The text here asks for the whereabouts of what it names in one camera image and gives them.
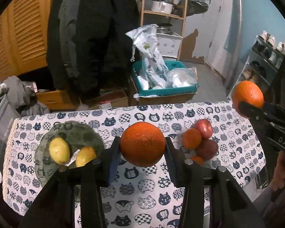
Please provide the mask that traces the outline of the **person right hand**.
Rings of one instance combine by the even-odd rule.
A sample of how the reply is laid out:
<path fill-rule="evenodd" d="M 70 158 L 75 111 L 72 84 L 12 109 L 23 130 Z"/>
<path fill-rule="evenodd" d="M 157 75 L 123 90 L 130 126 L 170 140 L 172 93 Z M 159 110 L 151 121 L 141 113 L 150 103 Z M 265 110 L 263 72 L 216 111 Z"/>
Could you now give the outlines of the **person right hand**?
<path fill-rule="evenodd" d="M 273 191 L 282 189 L 285 186 L 285 153 L 284 151 L 279 152 L 279 156 L 274 169 L 272 181 L 270 183 Z"/>

